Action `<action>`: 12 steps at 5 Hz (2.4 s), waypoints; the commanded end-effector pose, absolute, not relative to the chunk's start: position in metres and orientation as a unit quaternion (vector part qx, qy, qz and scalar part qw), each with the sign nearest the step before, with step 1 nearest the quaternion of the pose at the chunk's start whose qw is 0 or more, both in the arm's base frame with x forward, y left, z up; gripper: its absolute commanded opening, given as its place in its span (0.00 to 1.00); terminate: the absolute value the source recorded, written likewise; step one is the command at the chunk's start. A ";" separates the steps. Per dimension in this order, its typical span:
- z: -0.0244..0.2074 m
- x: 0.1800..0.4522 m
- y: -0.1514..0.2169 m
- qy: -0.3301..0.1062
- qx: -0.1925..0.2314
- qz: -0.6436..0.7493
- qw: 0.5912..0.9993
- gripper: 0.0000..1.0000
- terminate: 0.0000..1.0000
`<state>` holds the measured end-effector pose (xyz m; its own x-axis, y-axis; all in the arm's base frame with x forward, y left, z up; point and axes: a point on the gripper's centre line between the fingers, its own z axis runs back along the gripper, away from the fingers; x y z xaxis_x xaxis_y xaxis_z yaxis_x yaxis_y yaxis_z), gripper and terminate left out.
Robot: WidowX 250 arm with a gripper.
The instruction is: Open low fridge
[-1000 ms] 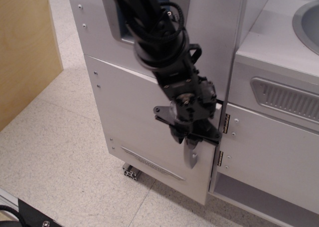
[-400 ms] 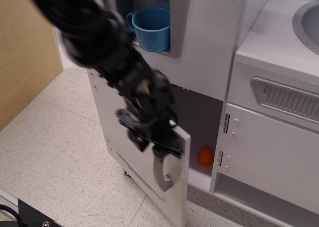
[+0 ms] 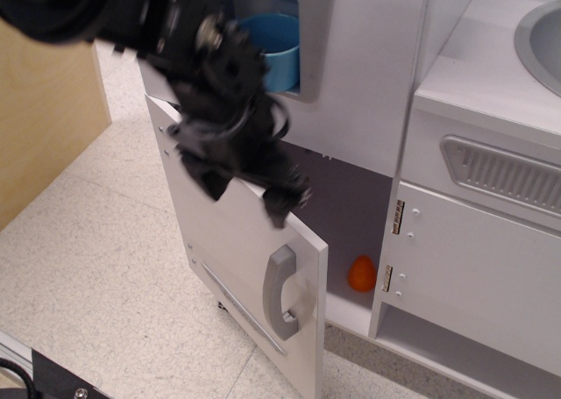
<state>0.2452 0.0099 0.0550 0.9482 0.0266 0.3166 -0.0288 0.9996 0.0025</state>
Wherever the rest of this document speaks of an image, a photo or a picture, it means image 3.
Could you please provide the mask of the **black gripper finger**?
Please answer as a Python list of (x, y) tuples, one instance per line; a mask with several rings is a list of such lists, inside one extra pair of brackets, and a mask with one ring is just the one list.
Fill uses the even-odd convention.
[(298, 190), (267, 189), (262, 199), (273, 227), (276, 229), (284, 228), (288, 214), (295, 208), (303, 208), (308, 203), (311, 195), (311, 188)]
[(181, 152), (181, 163), (194, 182), (213, 201), (220, 199), (234, 176), (227, 167), (201, 159), (187, 151)]

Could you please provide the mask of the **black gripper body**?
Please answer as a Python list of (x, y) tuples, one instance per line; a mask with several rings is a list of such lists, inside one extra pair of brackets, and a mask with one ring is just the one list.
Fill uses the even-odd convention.
[(305, 189), (308, 178), (281, 150), (290, 116), (281, 104), (247, 107), (223, 125), (184, 116), (167, 128), (181, 155), (187, 151), (230, 169), (234, 176), (263, 189)]

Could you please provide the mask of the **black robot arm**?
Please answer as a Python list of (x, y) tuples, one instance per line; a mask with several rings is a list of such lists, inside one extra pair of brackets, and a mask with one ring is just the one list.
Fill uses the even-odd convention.
[(266, 93), (262, 52), (204, 0), (1, 0), (1, 17), (42, 43), (99, 39), (146, 61), (179, 102), (167, 133), (211, 199), (234, 178), (258, 185), (278, 228), (308, 201), (308, 182), (279, 146), (289, 115)]

